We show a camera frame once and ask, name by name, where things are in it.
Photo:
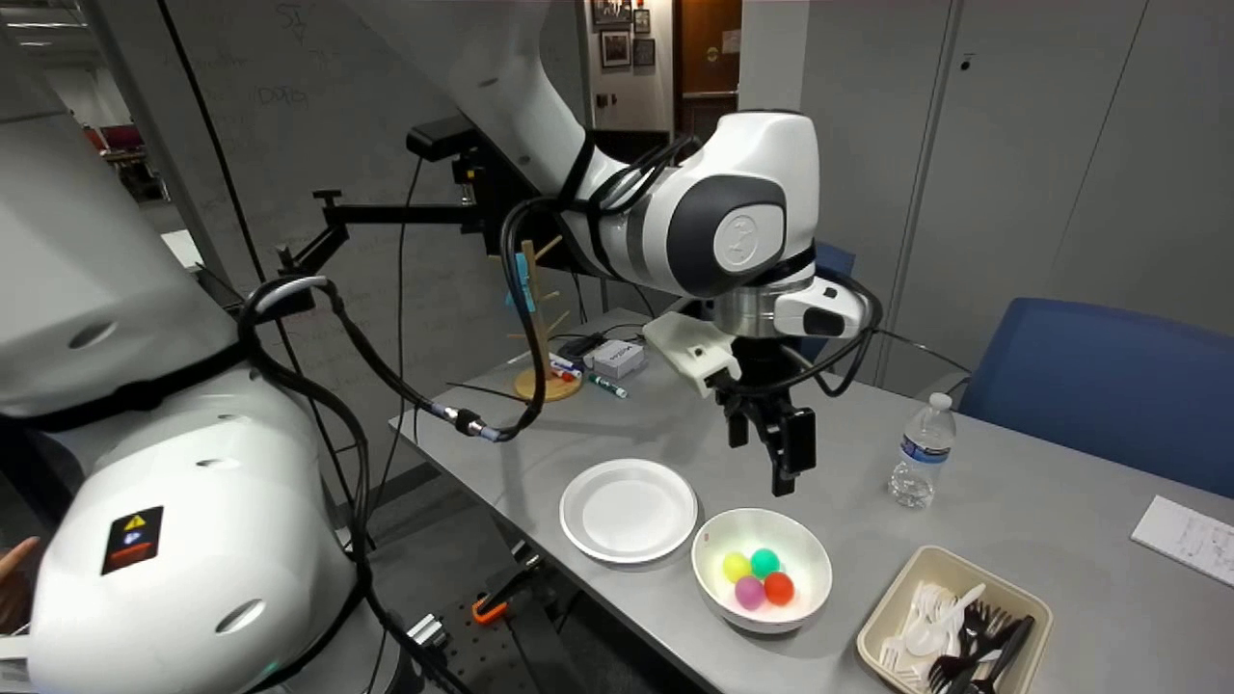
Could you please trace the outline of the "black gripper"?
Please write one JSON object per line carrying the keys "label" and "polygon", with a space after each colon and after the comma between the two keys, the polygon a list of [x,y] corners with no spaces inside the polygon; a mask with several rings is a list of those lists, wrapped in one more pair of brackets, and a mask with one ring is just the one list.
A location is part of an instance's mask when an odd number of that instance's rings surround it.
{"label": "black gripper", "polygon": [[716,389],[728,425],[728,447],[758,433],[771,455],[771,497],[794,492],[794,478],[819,465],[819,417],[792,399],[797,359],[779,339],[737,339],[742,376]]}

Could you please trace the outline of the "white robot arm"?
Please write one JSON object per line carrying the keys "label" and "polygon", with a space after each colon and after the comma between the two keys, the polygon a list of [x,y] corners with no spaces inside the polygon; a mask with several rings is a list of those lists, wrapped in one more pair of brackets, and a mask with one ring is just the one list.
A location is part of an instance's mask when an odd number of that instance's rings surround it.
{"label": "white robot arm", "polygon": [[[591,147],[539,63],[546,0],[346,0],[531,185],[591,266],[697,300],[725,339],[851,339],[872,303],[811,268],[819,131],[737,111],[680,164]],[[255,323],[294,268],[222,308],[94,163],[23,52],[0,63],[0,417],[86,465],[42,552],[28,694],[342,694],[382,638],[361,525],[328,515],[301,385]]]}

